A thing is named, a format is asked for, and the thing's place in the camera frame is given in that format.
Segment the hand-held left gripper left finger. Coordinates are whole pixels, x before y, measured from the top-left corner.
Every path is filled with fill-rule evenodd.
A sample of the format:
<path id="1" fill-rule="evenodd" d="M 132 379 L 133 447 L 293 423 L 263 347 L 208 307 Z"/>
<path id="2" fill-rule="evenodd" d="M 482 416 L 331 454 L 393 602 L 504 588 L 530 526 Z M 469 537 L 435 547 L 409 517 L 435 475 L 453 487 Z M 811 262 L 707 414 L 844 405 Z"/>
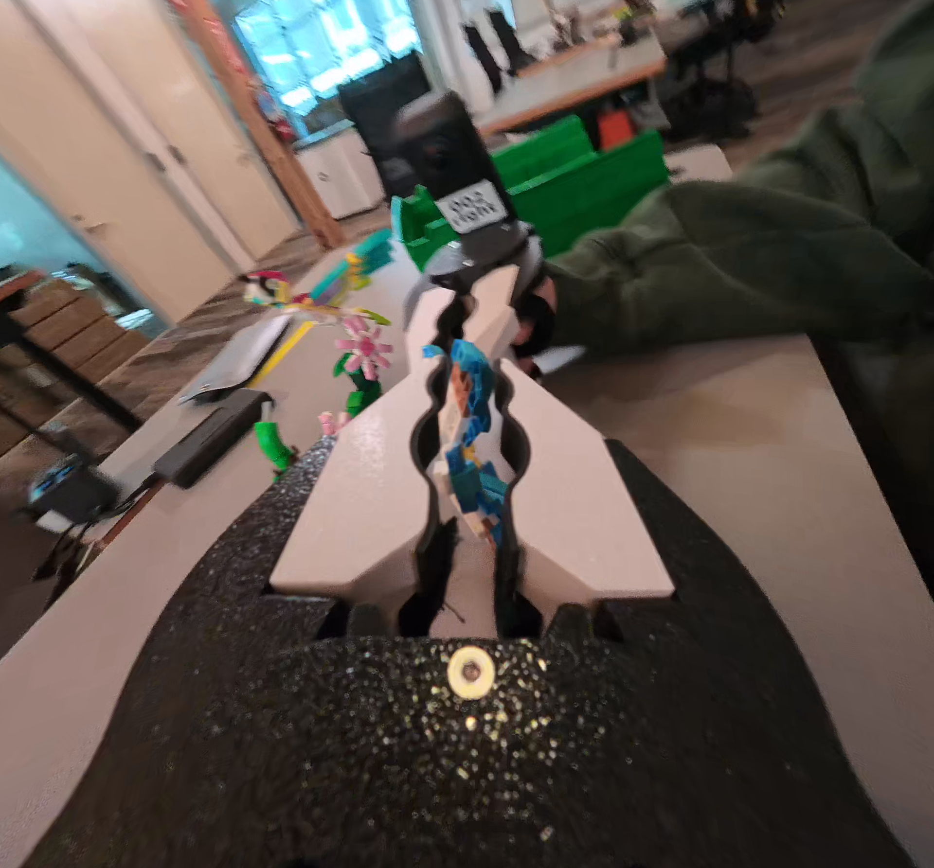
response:
<path id="1" fill-rule="evenodd" d="M 270 577 L 275 594 L 330 598 L 389 631 L 427 631 L 449 576 L 449 522 L 428 476 L 439 451 L 444 356 L 409 375 L 337 436 Z"/>

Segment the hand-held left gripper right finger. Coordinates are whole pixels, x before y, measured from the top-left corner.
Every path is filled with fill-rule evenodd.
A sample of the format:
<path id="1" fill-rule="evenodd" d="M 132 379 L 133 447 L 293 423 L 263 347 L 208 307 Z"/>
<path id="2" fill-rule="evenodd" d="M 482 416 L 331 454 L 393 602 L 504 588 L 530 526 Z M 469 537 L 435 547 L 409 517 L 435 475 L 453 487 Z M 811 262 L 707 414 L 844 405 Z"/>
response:
<path id="1" fill-rule="evenodd" d="M 601 433 L 510 360 L 504 422 L 528 448 L 510 493 L 519 591 L 545 626 L 563 605 L 668 598 L 674 583 Z"/>

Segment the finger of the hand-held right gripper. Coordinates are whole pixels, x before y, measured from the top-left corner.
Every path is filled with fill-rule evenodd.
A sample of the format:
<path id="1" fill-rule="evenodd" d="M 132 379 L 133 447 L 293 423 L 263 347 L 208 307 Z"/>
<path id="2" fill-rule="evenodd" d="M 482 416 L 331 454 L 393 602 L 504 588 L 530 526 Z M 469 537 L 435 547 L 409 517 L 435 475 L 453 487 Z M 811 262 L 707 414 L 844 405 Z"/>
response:
<path id="1" fill-rule="evenodd" d="M 497 267 L 471 290 L 473 310 L 467 317 L 467 341 L 490 363 L 497 363 L 509 354 L 520 330 L 511 303 L 519 272 L 515 265 Z"/>
<path id="2" fill-rule="evenodd" d="M 404 348 L 408 372 L 419 371 L 424 347 L 435 346 L 447 353 L 455 338 L 462 336 L 468 316 L 465 299 L 455 291 L 432 287 L 414 299 L 404 326 Z"/>

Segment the blue lego flower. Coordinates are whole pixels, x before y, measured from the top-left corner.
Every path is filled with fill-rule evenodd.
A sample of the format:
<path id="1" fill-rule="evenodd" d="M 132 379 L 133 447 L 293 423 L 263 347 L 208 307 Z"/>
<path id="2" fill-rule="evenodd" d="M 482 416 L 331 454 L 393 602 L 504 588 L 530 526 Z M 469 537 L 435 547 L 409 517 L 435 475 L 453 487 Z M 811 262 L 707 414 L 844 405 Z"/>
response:
<path id="1" fill-rule="evenodd" d="M 447 356 L 449 381 L 438 414 L 439 451 L 427 477 L 491 552 L 503 543 L 506 492 L 517 477 L 503 450 L 503 419 L 495 404 L 496 374 L 472 342 L 456 339 Z"/>

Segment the person's right forearm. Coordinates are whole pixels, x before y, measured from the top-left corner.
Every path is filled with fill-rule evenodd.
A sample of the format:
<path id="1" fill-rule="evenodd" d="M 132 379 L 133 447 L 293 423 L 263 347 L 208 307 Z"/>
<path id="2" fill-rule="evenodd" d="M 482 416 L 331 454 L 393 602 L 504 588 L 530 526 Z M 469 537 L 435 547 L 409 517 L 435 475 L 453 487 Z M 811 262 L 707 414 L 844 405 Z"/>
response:
<path id="1" fill-rule="evenodd" d="M 547 275 L 553 342 L 601 354 L 794 334 L 874 338 L 932 310 L 932 274 L 865 219 L 736 182 L 661 188 Z"/>

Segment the green lego plant pink flowers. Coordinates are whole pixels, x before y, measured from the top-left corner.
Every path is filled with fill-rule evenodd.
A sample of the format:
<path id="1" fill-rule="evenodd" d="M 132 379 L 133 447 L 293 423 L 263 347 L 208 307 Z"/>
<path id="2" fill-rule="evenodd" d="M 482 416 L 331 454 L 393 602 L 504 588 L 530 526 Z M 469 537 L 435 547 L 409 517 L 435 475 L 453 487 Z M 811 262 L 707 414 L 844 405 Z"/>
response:
<path id="1" fill-rule="evenodd" d="M 390 321 L 373 311 L 353 308 L 329 319 L 327 325 L 339 326 L 342 337 L 334 341 L 340 353 L 332 370 L 334 378 L 348 378 L 353 390 L 344 407 L 337 412 L 325 410 L 319 414 L 321 436 L 333 439 L 358 415 L 372 406 L 382 395 L 380 375 L 390 367 L 393 348 L 382 340 L 382 330 Z M 274 480 L 282 478 L 299 457 L 298 449 L 287 444 L 274 416 L 274 401 L 263 400 L 260 417 L 253 424 L 253 435 L 268 464 Z"/>

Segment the colourful lego bird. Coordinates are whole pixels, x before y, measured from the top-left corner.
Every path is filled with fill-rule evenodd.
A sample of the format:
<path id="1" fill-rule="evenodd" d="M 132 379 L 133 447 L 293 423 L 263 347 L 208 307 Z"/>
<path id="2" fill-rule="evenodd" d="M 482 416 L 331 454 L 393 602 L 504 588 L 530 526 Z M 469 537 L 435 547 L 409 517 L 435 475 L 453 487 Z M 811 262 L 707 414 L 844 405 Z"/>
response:
<path id="1" fill-rule="evenodd" d="M 287 278 L 276 270 L 241 275 L 245 302 L 284 313 L 306 313 L 316 318 L 341 316 L 344 302 L 366 288 L 376 271 L 392 259 L 392 233 L 379 230 L 352 247 L 310 292 L 293 292 Z"/>

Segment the person's right hand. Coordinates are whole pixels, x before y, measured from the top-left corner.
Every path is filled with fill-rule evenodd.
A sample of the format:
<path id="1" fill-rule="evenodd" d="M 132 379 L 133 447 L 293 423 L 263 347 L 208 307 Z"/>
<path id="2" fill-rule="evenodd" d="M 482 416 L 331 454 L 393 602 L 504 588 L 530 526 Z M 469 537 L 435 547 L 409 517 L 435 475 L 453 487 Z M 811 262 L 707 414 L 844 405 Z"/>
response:
<path id="1" fill-rule="evenodd" d="M 541 378 L 541 371 L 533 355 L 525 349 L 532 339 L 533 329 L 534 327 L 530 322 L 522 322 L 520 324 L 520 329 L 512 342 L 512 356 L 521 372 L 526 373 L 533 380 L 538 381 Z"/>

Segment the black monitor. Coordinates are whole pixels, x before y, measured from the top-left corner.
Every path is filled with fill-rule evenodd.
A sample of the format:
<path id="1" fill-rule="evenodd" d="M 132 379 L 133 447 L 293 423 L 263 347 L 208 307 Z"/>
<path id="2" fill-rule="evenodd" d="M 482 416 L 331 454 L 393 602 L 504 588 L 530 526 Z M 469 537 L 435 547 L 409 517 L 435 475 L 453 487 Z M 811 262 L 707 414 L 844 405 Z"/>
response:
<path id="1" fill-rule="evenodd" d="M 417 51 L 394 57 L 363 77 L 342 85 L 338 98 L 375 164 L 387 198 L 409 197 L 416 178 L 395 139 L 398 113 L 431 91 Z"/>

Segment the white low cabinet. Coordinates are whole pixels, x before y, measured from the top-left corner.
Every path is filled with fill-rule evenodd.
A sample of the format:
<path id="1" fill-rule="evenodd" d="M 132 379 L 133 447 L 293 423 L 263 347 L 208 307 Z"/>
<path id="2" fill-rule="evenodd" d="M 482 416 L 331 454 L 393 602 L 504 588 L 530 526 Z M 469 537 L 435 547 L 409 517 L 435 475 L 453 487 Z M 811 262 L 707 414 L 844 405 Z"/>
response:
<path id="1" fill-rule="evenodd" d="M 385 203 L 376 164 L 353 125 L 303 142 L 295 155 L 335 220 L 368 213 Z"/>

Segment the green plastic bin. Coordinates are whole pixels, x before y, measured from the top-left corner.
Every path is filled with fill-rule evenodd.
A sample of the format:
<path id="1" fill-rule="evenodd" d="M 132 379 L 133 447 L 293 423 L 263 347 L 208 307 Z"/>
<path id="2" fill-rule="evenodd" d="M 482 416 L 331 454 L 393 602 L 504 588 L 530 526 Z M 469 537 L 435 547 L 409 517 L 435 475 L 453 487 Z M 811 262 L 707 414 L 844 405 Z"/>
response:
<path id="1" fill-rule="evenodd" d="M 492 154 L 521 220 L 554 258 L 587 233 L 619 223 L 653 190 L 668 185 L 663 140 L 656 130 L 606 151 L 593 148 L 571 115 Z"/>

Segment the grey-topped desk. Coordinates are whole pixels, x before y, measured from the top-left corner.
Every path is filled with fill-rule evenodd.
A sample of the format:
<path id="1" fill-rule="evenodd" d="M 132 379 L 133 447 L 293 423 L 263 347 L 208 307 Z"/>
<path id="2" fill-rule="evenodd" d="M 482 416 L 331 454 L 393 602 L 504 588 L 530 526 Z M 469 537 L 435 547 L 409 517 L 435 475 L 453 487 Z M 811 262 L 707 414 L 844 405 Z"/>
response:
<path id="1" fill-rule="evenodd" d="M 653 79 L 666 64 L 667 56 L 651 32 L 631 45 L 606 36 L 520 71 L 473 121 L 484 137 L 506 133 Z"/>

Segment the black power brick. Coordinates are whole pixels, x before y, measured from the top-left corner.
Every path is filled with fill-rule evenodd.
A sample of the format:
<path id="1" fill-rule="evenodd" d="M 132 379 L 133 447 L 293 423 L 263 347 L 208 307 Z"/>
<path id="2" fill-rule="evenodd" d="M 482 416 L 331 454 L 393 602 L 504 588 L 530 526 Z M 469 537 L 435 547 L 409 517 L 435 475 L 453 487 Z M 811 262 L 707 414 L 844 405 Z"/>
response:
<path id="1" fill-rule="evenodd" d="M 191 489 L 252 430 L 269 406 L 274 406 L 274 398 L 267 392 L 238 389 L 157 459 L 151 475 L 176 488 Z"/>

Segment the white instruction booklet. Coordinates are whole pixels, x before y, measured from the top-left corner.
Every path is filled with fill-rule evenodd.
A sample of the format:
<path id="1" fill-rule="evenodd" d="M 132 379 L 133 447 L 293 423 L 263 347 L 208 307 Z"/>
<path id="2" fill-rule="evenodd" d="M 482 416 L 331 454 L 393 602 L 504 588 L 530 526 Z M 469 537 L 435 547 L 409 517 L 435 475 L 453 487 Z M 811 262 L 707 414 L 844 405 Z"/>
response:
<path id="1" fill-rule="evenodd" d="M 257 387 L 318 322 L 306 313 L 262 316 L 231 337 L 175 399 L 178 406 L 217 402 L 232 392 Z"/>

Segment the small black blue hub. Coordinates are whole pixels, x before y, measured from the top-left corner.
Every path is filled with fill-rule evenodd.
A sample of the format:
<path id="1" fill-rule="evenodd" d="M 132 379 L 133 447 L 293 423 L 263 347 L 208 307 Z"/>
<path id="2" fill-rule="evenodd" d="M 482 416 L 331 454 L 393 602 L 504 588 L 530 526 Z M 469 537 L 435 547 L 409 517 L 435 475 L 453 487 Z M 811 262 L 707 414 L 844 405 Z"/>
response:
<path id="1" fill-rule="evenodd" d="M 25 508 L 40 528 L 61 533 L 109 512 L 122 494 L 93 454 L 70 454 L 33 479 Z"/>

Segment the white double door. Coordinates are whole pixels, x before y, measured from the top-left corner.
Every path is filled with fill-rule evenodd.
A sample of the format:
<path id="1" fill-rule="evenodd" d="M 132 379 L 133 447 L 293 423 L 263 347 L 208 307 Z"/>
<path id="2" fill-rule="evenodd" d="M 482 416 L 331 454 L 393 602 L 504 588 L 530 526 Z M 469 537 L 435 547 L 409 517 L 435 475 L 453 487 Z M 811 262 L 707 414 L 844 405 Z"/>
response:
<path id="1" fill-rule="evenodd" d="M 2 0 L 2 168 L 168 325 L 301 226 L 164 0 Z"/>

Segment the wooden drawer cabinet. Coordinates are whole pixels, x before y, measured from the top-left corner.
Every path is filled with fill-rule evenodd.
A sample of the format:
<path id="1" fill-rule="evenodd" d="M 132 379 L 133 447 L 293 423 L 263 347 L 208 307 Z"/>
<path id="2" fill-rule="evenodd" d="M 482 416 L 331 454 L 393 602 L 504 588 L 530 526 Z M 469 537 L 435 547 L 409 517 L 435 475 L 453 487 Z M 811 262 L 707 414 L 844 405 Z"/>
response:
<path id="1" fill-rule="evenodd" d="M 10 318 L 26 337 L 86 380 L 99 384 L 165 328 L 149 310 L 119 314 L 94 290 L 31 273 L 2 282 Z"/>

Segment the person's green sweater torso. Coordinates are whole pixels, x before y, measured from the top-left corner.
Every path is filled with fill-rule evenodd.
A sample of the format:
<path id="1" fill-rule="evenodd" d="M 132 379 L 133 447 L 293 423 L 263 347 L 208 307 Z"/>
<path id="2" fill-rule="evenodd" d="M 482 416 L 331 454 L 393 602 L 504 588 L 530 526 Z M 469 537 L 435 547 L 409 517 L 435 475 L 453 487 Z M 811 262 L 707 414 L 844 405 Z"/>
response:
<path id="1" fill-rule="evenodd" d="M 804 228 L 820 217 L 859 277 L 931 276 L 933 0 L 912 0 L 881 34 L 852 90 L 736 181 L 802 201 Z"/>

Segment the wooden post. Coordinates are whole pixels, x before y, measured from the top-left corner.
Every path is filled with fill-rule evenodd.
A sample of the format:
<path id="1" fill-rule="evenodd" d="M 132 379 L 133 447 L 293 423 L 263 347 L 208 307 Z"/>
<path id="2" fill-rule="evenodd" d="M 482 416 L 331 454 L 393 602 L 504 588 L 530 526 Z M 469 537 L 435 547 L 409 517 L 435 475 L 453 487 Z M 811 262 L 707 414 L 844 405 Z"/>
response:
<path id="1" fill-rule="evenodd" d="M 343 246 L 344 232 L 340 225 L 297 161 L 290 144 L 279 137 L 263 115 L 251 85 L 253 72 L 211 0 L 168 1 L 180 14 L 189 37 L 203 53 L 288 204 L 322 247 L 334 250 Z"/>

